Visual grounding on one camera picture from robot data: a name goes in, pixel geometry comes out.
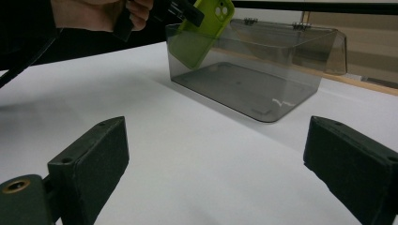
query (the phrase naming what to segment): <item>dark sleeve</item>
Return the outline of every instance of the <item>dark sleeve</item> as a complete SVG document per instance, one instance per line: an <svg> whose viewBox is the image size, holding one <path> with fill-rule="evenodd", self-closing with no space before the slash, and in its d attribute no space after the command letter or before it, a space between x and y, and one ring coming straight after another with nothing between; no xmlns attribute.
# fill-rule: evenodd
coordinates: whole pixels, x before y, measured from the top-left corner
<svg viewBox="0 0 398 225"><path fill-rule="evenodd" d="M25 39L57 36L50 0L0 0L0 54L13 52Z"/></svg>

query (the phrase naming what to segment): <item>finger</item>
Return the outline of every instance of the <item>finger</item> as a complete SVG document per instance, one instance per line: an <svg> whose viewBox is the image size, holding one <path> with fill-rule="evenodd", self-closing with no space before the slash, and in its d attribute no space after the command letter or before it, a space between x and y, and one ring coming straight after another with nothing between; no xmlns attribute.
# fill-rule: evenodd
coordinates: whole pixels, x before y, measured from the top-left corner
<svg viewBox="0 0 398 225"><path fill-rule="evenodd" d="M132 24L134 24L132 31L140 31L145 28L146 20L144 20L143 18L140 18L135 14L131 14L130 19L131 19Z"/></svg>
<svg viewBox="0 0 398 225"><path fill-rule="evenodd" d="M151 10L153 8L154 0L134 0L134 1L141 6L148 8L149 10Z"/></svg>
<svg viewBox="0 0 398 225"><path fill-rule="evenodd" d="M131 14L134 14L135 16L140 17L145 21L147 21L149 18L149 9L147 7L137 4L136 2L128 1L126 3L126 8Z"/></svg>

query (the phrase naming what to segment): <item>clear acrylic container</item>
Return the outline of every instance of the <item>clear acrylic container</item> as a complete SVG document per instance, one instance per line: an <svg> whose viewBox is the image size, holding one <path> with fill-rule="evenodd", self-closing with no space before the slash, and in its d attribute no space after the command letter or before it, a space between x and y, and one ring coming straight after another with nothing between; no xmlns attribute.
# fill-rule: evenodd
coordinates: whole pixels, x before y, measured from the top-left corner
<svg viewBox="0 0 398 225"><path fill-rule="evenodd" d="M345 36L333 29L232 20L218 38L178 24L166 35L174 83L261 122L278 121L316 93L321 77L312 70L345 74ZM185 52L178 54L181 39L192 42L177 46ZM185 66L182 57L209 43L199 67Z"/></svg>

